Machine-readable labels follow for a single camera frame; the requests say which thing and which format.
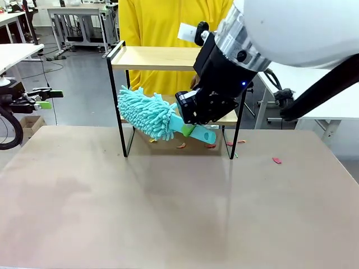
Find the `open cardboard box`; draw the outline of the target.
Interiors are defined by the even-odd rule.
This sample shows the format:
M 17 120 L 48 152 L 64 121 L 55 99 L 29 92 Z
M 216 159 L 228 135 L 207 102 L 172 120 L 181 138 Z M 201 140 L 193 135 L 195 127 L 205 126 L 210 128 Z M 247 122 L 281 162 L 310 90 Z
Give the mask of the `open cardboard box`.
M 46 122 L 42 116 L 28 115 L 18 120 L 23 130 L 24 138 L 31 138 L 42 126 L 46 126 Z

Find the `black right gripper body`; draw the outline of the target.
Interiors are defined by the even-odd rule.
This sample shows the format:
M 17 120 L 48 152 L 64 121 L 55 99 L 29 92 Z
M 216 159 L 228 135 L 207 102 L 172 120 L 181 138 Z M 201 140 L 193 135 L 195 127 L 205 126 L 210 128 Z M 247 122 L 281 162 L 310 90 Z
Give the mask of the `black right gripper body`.
M 209 35 L 196 57 L 194 70 L 200 77 L 196 101 L 199 104 L 216 100 L 236 99 L 256 76 L 256 72 L 231 62 Z

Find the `black office chair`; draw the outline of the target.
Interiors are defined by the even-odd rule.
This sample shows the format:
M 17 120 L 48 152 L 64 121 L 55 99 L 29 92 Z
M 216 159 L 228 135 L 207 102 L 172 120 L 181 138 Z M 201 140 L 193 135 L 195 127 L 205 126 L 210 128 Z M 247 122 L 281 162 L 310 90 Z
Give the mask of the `black office chair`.
M 253 95 L 254 93 L 254 83 L 250 82 L 247 86 L 246 89 L 247 92 L 251 93 Z M 246 109 L 249 111 L 249 113 L 253 116 L 253 118 L 256 118 L 256 113 L 255 113 L 255 106 L 254 106 L 254 100 L 252 100 L 252 108 L 250 108 L 247 103 L 245 103 L 245 107 Z

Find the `grey metal frame table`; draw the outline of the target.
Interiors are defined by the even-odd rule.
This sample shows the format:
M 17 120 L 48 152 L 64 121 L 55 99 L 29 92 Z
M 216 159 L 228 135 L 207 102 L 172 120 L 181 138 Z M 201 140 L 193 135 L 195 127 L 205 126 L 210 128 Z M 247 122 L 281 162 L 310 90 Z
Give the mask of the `grey metal frame table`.
M 77 47 L 96 47 L 104 57 L 118 42 L 115 3 L 46 7 L 58 47 L 57 56 Z

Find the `teal microfibre duster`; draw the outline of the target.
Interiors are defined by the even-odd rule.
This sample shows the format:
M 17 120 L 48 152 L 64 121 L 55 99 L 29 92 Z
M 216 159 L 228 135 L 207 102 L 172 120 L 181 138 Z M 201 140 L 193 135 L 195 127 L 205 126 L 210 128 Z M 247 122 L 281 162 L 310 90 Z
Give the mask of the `teal microfibre duster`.
M 177 104 L 165 101 L 161 94 L 148 97 L 142 87 L 137 90 L 122 86 L 118 110 L 123 119 L 154 140 L 169 141 L 176 132 L 207 144 L 214 144 L 216 133 L 204 126 L 186 124 L 176 113 Z

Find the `white desk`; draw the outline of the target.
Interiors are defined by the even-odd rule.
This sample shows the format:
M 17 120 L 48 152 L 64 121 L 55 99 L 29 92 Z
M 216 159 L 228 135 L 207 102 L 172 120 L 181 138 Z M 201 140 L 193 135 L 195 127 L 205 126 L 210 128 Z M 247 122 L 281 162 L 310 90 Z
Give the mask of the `white desk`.
M 283 66 L 272 63 L 269 68 L 283 88 L 289 88 L 293 97 L 299 97 L 309 86 L 323 77 L 328 70 Z M 310 111 L 299 120 L 280 119 L 279 107 L 274 102 L 278 91 L 264 73 L 255 78 L 255 90 L 261 91 L 255 129 L 298 129 L 315 132 L 334 153 L 359 156 L 359 83 L 344 90 L 326 103 Z
M 43 48 L 44 44 L 0 44 L 0 78 L 5 78 L 4 74 L 12 68 L 15 79 L 17 81 L 21 81 L 19 69 L 16 65 L 25 59 L 31 61 L 31 55 L 42 50 Z
M 32 18 L 26 12 L 0 13 L 0 44 L 33 43 Z

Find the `black frame wooden shelf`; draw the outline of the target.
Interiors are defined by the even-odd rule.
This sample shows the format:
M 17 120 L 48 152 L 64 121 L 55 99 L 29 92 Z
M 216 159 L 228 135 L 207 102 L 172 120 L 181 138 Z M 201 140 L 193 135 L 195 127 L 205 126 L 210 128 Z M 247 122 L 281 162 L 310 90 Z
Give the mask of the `black frame wooden shelf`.
M 125 72 L 126 86 L 129 87 L 130 70 L 190 71 L 199 50 L 199 48 L 132 47 L 127 46 L 125 41 L 121 41 L 107 54 L 107 68 L 124 157 L 128 157 L 130 153 L 136 128 L 131 127 L 132 132 L 128 142 L 126 142 L 122 126 L 126 121 L 118 110 L 118 92 L 113 69 L 118 68 Z

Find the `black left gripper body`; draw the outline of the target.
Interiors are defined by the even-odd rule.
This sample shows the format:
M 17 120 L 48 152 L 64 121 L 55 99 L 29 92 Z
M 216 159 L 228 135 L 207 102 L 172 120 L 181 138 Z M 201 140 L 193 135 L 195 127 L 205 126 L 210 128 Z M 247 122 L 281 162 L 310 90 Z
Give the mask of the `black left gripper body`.
M 31 114 L 38 109 L 38 92 L 27 92 L 22 82 L 11 82 L 0 86 L 0 106 L 6 111 Z

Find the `person in yellow hoodie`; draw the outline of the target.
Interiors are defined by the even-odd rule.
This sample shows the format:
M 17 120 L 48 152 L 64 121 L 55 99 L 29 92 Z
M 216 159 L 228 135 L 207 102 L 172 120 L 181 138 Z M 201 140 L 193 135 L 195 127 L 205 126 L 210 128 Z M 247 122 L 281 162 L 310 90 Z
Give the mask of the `person in yellow hoodie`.
M 119 0 L 120 37 L 128 46 L 185 47 L 195 43 L 180 40 L 180 23 L 196 26 L 205 21 L 217 29 L 233 0 Z M 144 93 L 174 95 L 188 91 L 194 71 L 142 71 Z

